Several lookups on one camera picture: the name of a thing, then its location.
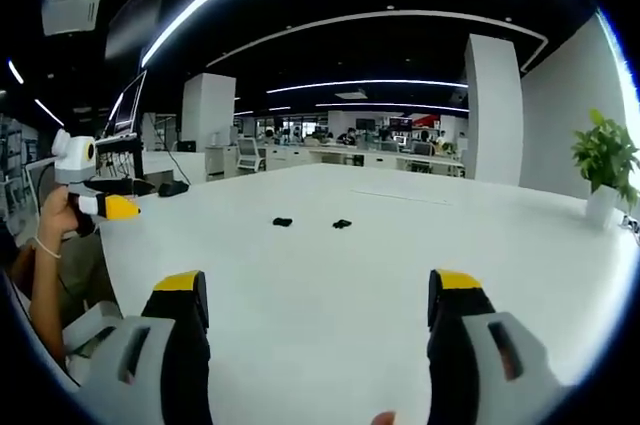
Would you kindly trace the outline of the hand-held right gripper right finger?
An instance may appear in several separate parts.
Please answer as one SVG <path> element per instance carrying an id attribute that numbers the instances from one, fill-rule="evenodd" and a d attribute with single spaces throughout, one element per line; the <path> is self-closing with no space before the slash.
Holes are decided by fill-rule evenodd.
<path id="1" fill-rule="evenodd" d="M 572 392 L 543 343 L 472 276 L 429 276 L 430 424 L 540 424 Z"/>

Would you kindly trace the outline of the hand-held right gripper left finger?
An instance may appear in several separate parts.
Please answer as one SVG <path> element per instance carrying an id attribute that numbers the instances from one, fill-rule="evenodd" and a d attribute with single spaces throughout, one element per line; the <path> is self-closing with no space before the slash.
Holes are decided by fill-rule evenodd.
<path id="1" fill-rule="evenodd" d="M 210 424 L 206 278 L 158 282 L 97 347 L 77 401 L 97 424 Z"/>

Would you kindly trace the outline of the person's left hand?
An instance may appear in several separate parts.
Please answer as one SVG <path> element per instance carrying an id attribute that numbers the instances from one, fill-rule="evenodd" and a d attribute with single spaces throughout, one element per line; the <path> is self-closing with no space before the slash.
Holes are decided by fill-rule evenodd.
<path id="1" fill-rule="evenodd" d="M 53 190 L 40 210 L 37 242 L 43 250 L 57 256 L 63 236 L 78 228 L 78 219 L 71 207 L 67 186 Z"/>

